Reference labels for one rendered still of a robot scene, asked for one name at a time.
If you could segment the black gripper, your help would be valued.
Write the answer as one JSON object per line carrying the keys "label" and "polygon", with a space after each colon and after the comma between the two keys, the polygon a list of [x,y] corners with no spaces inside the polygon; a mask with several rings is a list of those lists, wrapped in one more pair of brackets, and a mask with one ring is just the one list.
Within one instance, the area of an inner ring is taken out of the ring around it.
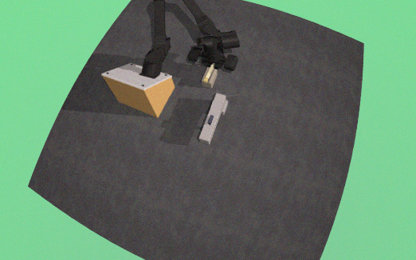
{"label": "black gripper", "polygon": [[[238,62],[238,57],[234,55],[228,54],[227,58],[225,55],[220,54],[221,51],[217,51],[213,54],[208,54],[204,50],[202,51],[200,47],[193,47],[191,48],[190,54],[188,56],[189,61],[197,61],[198,57],[201,57],[201,64],[211,67],[213,63],[215,63],[214,68],[218,69],[224,65],[225,69],[234,71],[236,64]],[[225,64],[224,64],[225,63]]]}

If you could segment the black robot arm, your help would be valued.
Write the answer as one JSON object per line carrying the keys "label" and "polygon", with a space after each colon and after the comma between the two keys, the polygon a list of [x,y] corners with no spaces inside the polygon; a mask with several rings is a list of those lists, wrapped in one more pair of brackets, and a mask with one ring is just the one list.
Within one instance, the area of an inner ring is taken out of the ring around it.
{"label": "black robot arm", "polygon": [[[142,73],[139,75],[155,79],[159,76],[162,66],[160,59],[165,58],[170,50],[171,38],[165,34],[165,0],[154,0],[155,4],[155,41],[143,61]],[[194,15],[200,32],[204,35],[212,35],[197,38],[198,47],[202,46],[208,54],[218,50],[224,55],[225,49],[240,47],[236,31],[220,32],[215,24],[208,18],[196,4],[195,0],[183,0],[187,8]],[[220,45],[220,48],[219,48]]]}

